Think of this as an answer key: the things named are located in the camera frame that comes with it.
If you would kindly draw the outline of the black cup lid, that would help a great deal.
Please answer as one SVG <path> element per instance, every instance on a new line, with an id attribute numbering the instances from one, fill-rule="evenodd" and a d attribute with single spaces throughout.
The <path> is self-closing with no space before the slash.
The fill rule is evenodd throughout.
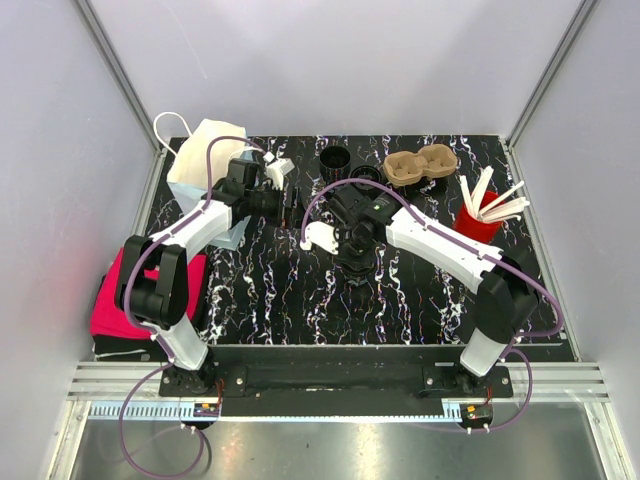
<path id="1" fill-rule="evenodd" d="M 376 256 L 374 253 L 368 252 L 360 256 L 349 254 L 339 261 L 341 268 L 346 264 L 368 263 L 368 262 L 373 262 L 376 268 Z"/>

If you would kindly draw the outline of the light blue paper bag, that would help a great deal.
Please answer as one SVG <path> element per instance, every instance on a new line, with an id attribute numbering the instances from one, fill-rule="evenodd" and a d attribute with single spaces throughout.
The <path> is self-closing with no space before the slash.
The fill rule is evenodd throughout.
<path id="1" fill-rule="evenodd" d="M 207 195 L 217 181 L 225 179 L 229 162 L 247 146 L 246 130 L 234 124 L 204 119 L 188 132 L 167 174 L 167 183 L 183 213 L 174 224 L 152 236 L 166 246 L 178 245 L 194 257 L 216 237 L 233 228 L 232 208 Z"/>

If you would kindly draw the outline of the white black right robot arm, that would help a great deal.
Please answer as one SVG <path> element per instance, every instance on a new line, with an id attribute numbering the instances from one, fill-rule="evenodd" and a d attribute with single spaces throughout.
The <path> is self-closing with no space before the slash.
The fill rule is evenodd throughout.
<path id="1" fill-rule="evenodd" d="M 526 258 L 476 242 L 412 208 L 395 196 L 372 199 L 351 184 L 328 194 L 338 222 L 329 251 L 348 281 L 360 285 L 376 269 L 376 248 L 387 244 L 445 271 L 475 295 L 474 330 L 454 371 L 454 384 L 476 396 L 490 383 L 489 371 L 534 312 L 540 295 L 519 277 Z"/>

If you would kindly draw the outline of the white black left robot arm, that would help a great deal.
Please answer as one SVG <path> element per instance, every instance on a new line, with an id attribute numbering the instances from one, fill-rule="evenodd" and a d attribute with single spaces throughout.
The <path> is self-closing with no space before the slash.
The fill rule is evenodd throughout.
<path id="1" fill-rule="evenodd" d="M 133 235 L 124 244 L 114 303 L 132 326 L 151 334 L 169 363 L 183 370 L 181 384 L 193 395 L 208 394 L 216 372 L 204 364 L 208 347 L 187 315 L 188 264 L 215 237 L 253 216 L 298 228 L 298 206 L 284 205 L 284 177 L 293 169 L 293 161 L 285 158 L 264 167 L 233 159 L 227 175 L 184 218 L 151 237 Z"/>

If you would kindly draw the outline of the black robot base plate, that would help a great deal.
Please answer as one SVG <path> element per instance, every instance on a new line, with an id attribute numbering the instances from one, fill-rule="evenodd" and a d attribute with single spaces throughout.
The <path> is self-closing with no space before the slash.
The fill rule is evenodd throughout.
<path id="1" fill-rule="evenodd" d="M 445 400 L 509 400 L 509 371 L 477 378 L 456 346 L 218 346 L 198 373 L 163 373 L 162 397 L 222 396 L 231 419 L 356 420 L 445 415 Z"/>

